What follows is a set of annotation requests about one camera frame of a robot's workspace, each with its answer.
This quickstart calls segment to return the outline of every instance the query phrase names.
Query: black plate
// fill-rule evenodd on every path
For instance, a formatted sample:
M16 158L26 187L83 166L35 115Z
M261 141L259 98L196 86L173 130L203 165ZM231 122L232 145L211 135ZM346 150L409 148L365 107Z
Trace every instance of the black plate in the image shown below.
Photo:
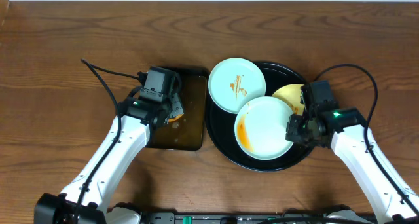
M277 89L289 84L306 84L306 80L301 75L282 64L273 62L254 63L261 69L265 78L265 96L272 96ZM234 136L236 114L227 113L219 108L211 97L208 97L207 102L206 126L211 140L222 154L244 168L256 171L284 170L299 163L313 150L312 147L293 144L284 155L276 159L254 159L244 153L237 144Z

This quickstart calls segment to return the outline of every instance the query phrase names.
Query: yellow plate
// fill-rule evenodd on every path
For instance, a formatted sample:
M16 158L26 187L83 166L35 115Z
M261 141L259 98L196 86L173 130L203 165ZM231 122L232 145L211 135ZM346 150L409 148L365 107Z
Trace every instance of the yellow plate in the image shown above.
M300 103L302 84L289 84L283 86L272 95L285 102L296 115L302 115L304 105Z

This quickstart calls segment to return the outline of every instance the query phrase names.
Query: black tray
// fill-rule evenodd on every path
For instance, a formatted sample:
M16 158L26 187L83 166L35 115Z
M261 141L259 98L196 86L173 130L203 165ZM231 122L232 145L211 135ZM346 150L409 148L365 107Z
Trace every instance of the black tray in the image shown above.
M254 62L261 69L266 81L265 96L289 84L306 84L307 81L292 69L273 62ZM254 159L242 151L234 136L234 121L236 114L227 113L219 108L211 97L207 100L206 126L209 136L215 146L232 162L250 170L278 171L299 163L307 157L313 147L293 144L282 156L272 160Z

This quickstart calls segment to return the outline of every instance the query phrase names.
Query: wooden table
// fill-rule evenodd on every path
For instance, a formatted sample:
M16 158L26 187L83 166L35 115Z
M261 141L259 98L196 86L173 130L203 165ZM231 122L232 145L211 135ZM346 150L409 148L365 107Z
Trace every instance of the wooden table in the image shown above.
M380 90L371 123L383 152L419 191L419 4L12 2L0 32L0 222L31 223L44 193L58 194L85 166L114 115L80 58L135 74L150 65L212 69L230 57L280 62L313 79L330 65L367 68ZM137 84L102 73L122 100ZM367 114L368 78L329 79L342 107ZM142 210L280 213L346 204L372 212L332 151L316 148L282 172L226 159L205 131L199 151L144 149L111 205Z

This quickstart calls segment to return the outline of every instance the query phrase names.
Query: sauce stain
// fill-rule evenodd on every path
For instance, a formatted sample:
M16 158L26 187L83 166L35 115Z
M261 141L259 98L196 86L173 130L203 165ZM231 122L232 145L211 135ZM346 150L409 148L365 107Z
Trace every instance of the sauce stain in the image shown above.
M245 147L248 151L253 152L253 148L247 136L246 127L244 126L245 119L246 119L246 115L243 115L238 121L237 137L238 137L239 142L243 145L243 147Z
M230 88L232 89L233 93L236 95L236 99L238 99L238 96L240 93L242 93L243 96L247 96L247 90L240 88L241 84L242 84L242 77L240 75L237 75L236 80L233 83L230 83Z

